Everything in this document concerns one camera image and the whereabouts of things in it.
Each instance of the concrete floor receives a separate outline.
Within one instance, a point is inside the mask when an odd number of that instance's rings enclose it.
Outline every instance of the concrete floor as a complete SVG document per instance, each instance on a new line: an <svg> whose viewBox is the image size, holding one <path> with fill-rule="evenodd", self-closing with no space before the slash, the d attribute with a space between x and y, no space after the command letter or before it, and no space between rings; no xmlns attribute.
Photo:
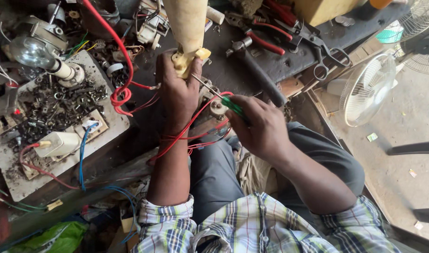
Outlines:
<svg viewBox="0 0 429 253"><path fill-rule="evenodd" d="M366 184L388 220L395 226L429 239L429 223L418 230L413 209L429 208L429 155L387 156L391 146L429 141L429 75L404 67L396 76L385 104L367 124L349 127L341 112L329 117L332 128L344 139L363 165ZM338 110L339 96L316 91L327 112ZM371 133L378 139L369 142ZM408 171L417 173L413 178Z"/></svg>

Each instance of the shirt sleeve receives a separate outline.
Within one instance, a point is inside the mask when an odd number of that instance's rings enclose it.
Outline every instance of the shirt sleeve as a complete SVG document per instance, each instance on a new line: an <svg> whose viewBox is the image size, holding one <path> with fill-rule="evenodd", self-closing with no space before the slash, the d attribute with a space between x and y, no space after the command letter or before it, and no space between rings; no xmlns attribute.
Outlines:
<svg viewBox="0 0 429 253"><path fill-rule="evenodd" d="M193 204L191 194L186 203L177 206L156 206L143 198L138 217L139 240L130 252L187 252L196 228L191 220Z"/></svg>
<svg viewBox="0 0 429 253"><path fill-rule="evenodd" d="M340 252L400 252L386 239L379 210L364 196L344 212L312 215L318 229Z"/></svg>

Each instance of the man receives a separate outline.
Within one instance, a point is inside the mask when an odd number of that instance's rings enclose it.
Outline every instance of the man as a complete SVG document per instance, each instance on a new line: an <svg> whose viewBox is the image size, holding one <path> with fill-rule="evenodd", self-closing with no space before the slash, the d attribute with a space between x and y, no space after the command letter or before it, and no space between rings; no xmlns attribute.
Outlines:
<svg viewBox="0 0 429 253"><path fill-rule="evenodd" d="M200 59L191 72L200 77ZM156 73L168 113L163 135L176 136L196 110L199 83L177 78L169 52L158 57ZM188 141L179 140L156 161L132 252L399 252L385 239L377 208L357 197L364 172L350 154L299 123L286 124L278 109L256 98L231 100L250 119L248 126L226 113L242 145L293 186L279 201L265 193L244 196L225 140L195 149L190 170ZM162 141L160 149L168 145Z"/></svg>

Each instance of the gray pants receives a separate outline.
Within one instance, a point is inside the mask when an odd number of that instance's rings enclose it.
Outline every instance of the gray pants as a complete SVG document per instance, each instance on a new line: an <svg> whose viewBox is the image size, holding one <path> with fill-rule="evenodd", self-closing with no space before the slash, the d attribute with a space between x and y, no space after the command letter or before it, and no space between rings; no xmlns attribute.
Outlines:
<svg viewBox="0 0 429 253"><path fill-rule="evenodd" d="M290 141L298 149L337 175L355 195L362 193L364 171L352 155L298 122L291 122L286 126ZM206 135L191 144L218 139L216 135ZM194 196L193 220L200 224L221 207L244 197L244 194L236 179L231 146L225 140L200 150L195 149L190 157L190 194ZM313 217L293 186L279 192L278 201L313 224Z"/></svg>

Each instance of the light bulb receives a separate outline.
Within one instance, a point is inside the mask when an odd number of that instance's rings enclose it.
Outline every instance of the light bulb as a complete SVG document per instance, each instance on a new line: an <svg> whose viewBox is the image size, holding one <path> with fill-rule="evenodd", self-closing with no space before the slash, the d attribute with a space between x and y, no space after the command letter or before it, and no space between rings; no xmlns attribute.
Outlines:
<svg viewBox="0 0 429 253"><path fill-rule="evenodd" d="M52 69L56 62L43 42L27 36L12 40L10 52L17 61L30 67Z"/></svg>

